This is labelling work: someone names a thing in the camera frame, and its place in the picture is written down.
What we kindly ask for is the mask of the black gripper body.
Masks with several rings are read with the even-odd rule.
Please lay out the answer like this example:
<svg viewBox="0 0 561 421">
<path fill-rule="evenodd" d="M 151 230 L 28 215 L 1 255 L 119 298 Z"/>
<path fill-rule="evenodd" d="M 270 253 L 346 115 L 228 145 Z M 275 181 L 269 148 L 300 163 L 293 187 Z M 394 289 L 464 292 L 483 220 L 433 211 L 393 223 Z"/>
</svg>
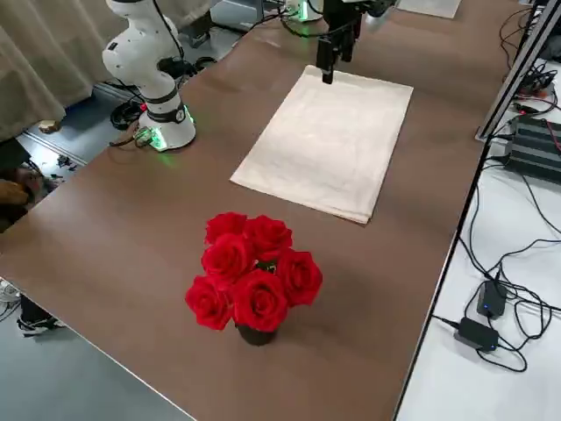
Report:
<svg viewBox="0 0 561 421">
<path fill-rule="evenodd" d="M 354 24 L 362 16 L 363 1 L 324 0 L 323 20 L 329 30 Z"/>
</svg>

